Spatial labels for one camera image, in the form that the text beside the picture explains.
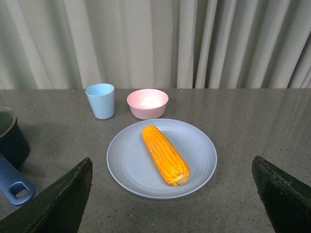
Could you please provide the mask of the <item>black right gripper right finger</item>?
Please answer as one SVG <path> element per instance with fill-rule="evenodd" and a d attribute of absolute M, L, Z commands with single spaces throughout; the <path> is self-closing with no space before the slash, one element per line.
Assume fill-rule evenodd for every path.
<path fill-rule="evenodd" d="M 258 195 L 276 233 L 311 231 L 311 187 L 260 156 L 252 162 Z"/>

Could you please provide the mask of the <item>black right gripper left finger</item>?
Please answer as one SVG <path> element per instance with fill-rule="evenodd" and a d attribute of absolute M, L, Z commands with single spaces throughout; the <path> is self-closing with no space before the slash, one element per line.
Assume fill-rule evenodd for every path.
<path fill-rule="evenodd" d="M 0 222 L 2 233 L 76 233 L 89 198 L 92 161 L 85 158 Z"/>

